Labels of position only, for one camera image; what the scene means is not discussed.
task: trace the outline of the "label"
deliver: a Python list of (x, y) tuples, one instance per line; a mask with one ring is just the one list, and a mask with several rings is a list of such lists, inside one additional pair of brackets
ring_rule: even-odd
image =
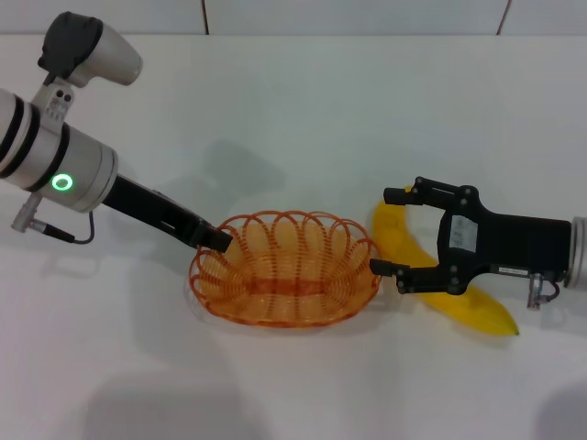
[(462, 215), (453, 215), (450, 224), (449, 248), (474, 253), (477, 250), (477, 224)]
[(520, 275), (522, 277), (528, 275), (528, 271), (522, 269), (499, 268), (498, 270), (500, 273), (509, 273), (510, 275)]

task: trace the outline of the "yellow banana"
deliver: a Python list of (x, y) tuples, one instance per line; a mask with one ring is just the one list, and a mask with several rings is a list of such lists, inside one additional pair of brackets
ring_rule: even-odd
[[(405, 222), (405, 207), (380, 202), (373, 216), (373, 240), (384, 259), (416, 268), (436, 266), (414, 240)], [(487, 293), (469, 286), (462, 295), (445, 292), (417, 293), (430, 307), (452, 319), (494, 336), (519, 335), (507, 309)]]

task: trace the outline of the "green indicator light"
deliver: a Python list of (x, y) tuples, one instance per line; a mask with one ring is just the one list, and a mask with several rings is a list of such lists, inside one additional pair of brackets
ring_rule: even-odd
[(57, 191), (67, 191), (73, 186), (72, 176), (69, 174), (58, 174), (51, 181), (51, 185)]

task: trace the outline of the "white wall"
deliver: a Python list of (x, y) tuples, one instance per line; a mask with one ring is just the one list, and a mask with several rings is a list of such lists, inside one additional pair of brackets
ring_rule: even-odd
[(207, 0), (211, 34), (495, 34), (506, 0)]
[(120, 32), (204, 34), (200, 0), (0, 0), (0, 32), (44, 33), (65, 11), (104, 20)]
[(585, 0), (514, 0), (504, 35), (585, 35)]

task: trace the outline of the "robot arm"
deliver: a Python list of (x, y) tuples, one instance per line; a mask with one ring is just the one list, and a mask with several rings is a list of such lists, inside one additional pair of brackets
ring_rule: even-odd
[(0, 90), (0, 179), (31, 193), (13, 228), (79, 243), (34, 218), (43, 198), (80, 213), (105, 204), (197, 248), (224, 252), (232, 239), (199, 215), (118, 174), (116, 152), (64, 122), (74, 101), (72, 85), (94, 77), (122, 85), (139, 76), (142, 59), (96, 18), (59, 15), (43, 44), (39, 67), (47, 78), (31, 103)]
[(438, 231), (438, 265), (410, 268), (373, 259), (373, 273), (395, 276), (400, 293), (463, 294), (482, 273), (530, 279), (528, 307), (545, 301), (542, 282), (580, 288), (585, 219), (573, 223), (488, 211), (472, 186), (452, 186), (418, 177), (411, 191), (388, 188), (387, 204), (427, 204), (445, 211)]

